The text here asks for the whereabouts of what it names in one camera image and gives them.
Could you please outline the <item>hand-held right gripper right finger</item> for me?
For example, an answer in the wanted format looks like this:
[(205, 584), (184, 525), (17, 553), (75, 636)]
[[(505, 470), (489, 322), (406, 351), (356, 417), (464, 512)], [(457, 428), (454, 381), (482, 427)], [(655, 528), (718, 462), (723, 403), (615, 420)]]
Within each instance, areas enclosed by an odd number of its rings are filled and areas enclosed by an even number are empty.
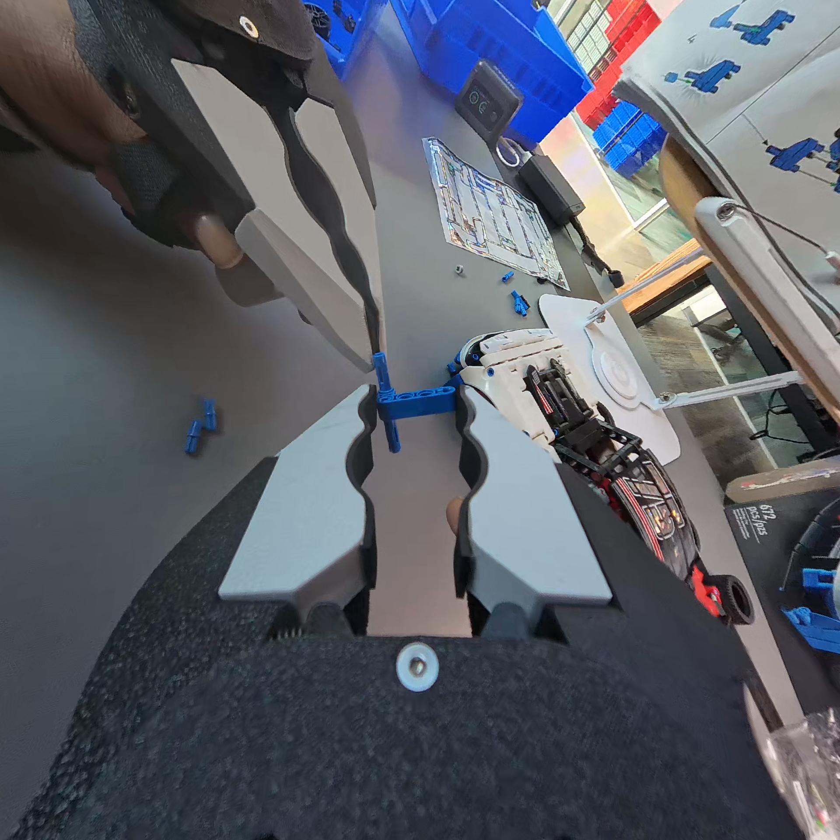
[(470, 629), (511, 605), (535, 631), (547, 609), (604, 607), (612, 589), (574, 509), (559, 465), (475, 387), (455, 398), (458, 469), (468, 487), (454, 551), (455, 593)]

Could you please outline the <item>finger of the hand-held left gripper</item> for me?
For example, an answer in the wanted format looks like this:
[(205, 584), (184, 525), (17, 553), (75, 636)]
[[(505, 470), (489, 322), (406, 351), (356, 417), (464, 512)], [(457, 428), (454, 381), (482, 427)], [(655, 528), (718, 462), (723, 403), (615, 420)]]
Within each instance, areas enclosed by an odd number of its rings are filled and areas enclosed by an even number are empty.
[(360, 299), (292, 181), (289, 113), (298, 109), (264, 108), (216, 69), (178, 59), (172, 65), (255, 205), (234, 231), (248, 279), (226, 280), (226, 292), (242, 306), (287, 298), (344, 358), (372, 371)]
[(368, 354), (385, 351), (376, 199), (364, 140), (353, 114), (342, 121), (329, 105), (309, 99), (289, 113), (292, 181), (325, 231), (332, 255), (360, 299)]

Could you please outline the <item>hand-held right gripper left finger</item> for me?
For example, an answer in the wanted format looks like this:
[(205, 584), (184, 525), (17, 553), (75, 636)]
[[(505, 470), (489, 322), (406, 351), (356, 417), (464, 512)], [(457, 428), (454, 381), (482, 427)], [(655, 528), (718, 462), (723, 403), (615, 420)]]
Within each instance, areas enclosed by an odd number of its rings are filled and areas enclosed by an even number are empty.
[(372, 472), (376, 389), (358, 387), (276, 456), (217, 590), (227, 602), (281, 602), (300, 622), (321, 604), (366, 635), (377, 576)]

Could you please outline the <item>grey desk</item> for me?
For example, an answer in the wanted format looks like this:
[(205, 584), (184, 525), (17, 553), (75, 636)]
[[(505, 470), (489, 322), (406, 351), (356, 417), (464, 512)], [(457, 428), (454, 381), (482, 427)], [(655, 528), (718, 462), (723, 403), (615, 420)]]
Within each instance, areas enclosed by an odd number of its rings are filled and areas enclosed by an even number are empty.
[[(221, 584), (277, 454), (372, 384), (235, 229), (2, 164), (2, 804), (17, 838), (802, 838), (739, 637), (565, 465), (612, 589), (526, 631), (355, 635)], [(201, 400), (218, 429), (186, 455)]]

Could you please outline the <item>person's left hand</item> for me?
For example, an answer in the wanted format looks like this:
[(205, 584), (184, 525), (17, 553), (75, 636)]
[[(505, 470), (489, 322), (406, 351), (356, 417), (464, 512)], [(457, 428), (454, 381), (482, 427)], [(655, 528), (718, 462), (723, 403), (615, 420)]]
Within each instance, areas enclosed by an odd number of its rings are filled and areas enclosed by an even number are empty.
[(92, 172), (123, 212), (135, 208), (112, 167), (116, 145), (148, 137), (81, 60), (67, 2), (1, 2), (2, 101), (36, 141)]

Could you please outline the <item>toy brick race car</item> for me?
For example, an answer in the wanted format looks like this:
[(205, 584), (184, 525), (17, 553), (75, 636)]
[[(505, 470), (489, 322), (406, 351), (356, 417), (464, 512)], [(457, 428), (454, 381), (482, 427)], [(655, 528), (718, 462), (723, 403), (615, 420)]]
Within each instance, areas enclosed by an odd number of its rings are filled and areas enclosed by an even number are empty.
[(475, 336), (447, 362), (448, 384), (471, 385), (511, 423), (572, 468), (630, 525), (654, 556), (726, 626), (747, 626), (755, 611), (732, 574), (710, 574), (679, 493), (641, 437), (616, 425), (581, 389), (571, 351), (549, 329)]

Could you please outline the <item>blue open-front storage bin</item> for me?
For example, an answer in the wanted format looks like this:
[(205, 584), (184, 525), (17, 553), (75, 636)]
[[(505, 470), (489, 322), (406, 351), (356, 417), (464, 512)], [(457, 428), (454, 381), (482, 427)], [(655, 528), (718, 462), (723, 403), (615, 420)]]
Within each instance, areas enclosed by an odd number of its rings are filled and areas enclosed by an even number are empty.
[(329, 63), (339, 79), (364, 52), (373, 36), (386, 1), (305, 2), (313, 29), (320, 37)]

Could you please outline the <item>black power bank with display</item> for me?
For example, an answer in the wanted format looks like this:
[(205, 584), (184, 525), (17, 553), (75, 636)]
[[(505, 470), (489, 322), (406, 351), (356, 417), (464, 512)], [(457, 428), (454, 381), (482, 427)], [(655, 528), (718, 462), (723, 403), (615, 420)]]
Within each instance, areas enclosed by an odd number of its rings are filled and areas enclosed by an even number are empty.
[(492, 61), (478, 59), (455, 97), (455, 110), (489, 147), (496, 147), (524, 103), (523, 91)]

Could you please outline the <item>sticker sheet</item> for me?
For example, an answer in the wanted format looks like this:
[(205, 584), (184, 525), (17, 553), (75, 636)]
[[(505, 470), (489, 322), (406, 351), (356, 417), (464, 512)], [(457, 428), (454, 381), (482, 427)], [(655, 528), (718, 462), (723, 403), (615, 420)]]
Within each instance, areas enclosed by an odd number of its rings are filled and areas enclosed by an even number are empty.
[(451, 245), (563, 291), (571, 289), (534, 202), (465, 163), (438, 138), (424, 138), (423, 150)]

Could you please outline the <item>large blue storage bin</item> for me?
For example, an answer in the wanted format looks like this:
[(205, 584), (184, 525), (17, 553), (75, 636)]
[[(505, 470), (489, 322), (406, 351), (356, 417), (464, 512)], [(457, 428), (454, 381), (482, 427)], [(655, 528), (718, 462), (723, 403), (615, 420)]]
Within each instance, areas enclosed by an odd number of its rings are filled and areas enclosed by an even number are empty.
[(427, 79), (458, 94), (478, 60), (523, 94), (510, 136), (531, 150), (593, 90), (548, 10), (521, 1), (393, 1)]

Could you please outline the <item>black power adapter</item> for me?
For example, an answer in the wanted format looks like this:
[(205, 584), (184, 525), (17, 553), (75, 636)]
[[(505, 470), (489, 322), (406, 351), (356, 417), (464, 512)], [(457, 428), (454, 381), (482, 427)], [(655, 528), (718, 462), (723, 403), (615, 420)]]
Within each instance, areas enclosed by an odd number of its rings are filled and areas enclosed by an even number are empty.
[(570, 224), (585, 209), (573, 186), (544, 154), (531, 154), (522, 163), (517, 182), (543, 215), (558, 227)]

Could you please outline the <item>toy set cardboard box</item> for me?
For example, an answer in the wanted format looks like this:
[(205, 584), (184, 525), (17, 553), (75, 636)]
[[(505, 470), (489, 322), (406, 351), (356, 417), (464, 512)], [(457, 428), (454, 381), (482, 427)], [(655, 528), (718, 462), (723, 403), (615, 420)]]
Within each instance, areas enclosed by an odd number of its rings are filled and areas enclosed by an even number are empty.
[(806, 715), (838, 708), (839, 456), (734, 479), (726, 515)]

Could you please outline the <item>wooden table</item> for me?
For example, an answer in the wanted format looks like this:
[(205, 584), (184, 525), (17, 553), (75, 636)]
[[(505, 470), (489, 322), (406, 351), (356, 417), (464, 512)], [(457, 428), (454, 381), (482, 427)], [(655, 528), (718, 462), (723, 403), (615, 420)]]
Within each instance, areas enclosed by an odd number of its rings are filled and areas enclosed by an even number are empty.
[(622, 288), (622, 291), (630, 292), (623, 301), (626, 312), (632, 316), (640, 315), (655, 303), (663, 302), (670, 292), (686, 289), (710, 265), (711, 260), (697, 240), (689, 239), (670, 255), (626, 282)]

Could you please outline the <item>stack of red blue bins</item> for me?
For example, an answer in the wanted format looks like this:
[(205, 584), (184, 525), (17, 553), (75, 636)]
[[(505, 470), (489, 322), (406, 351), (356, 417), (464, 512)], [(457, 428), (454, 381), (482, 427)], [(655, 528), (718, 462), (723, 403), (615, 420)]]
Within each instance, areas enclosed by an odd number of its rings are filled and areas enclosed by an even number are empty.
[(589, 130), (600, 161), (631, 179), (660, 152), (666, 130), (614, 92), (623, 64), (660, 25), (649, 2), (575, 2), (560, 30), (593, 89), (575, 114)]

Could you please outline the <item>pile of clear plastic bags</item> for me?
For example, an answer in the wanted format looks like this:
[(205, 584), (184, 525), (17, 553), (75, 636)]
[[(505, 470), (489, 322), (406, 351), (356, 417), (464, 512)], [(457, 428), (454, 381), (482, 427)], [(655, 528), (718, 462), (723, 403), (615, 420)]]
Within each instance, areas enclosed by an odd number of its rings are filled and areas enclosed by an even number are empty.
[(839, 712), (830, 708), (773, 731), (773, 782), (808, 839), (839, 838)]

